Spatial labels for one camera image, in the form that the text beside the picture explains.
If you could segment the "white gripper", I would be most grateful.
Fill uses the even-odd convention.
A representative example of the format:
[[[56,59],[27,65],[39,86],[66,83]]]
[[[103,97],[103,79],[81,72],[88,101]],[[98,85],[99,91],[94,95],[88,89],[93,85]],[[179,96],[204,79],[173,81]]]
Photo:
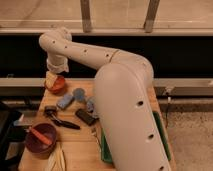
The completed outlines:
[[[62,63],[58,65],[53,64],[50,60],[47,60],[47,68],[49,71],[46,72],[45,85],[48,89],[52,89],[57,80],[56,74],[69,71],[68,60],[63,59]]]

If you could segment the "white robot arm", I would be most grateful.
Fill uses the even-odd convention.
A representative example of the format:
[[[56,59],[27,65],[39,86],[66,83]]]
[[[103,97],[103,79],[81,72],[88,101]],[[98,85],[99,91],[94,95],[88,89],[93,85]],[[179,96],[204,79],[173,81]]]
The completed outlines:
[[[54,74],[73,60],[97,70],[95,110],[117,171],[172,171],[148,97],[154,72],[144,57],[120,49],[76,43],[64,28],[39,37]]]

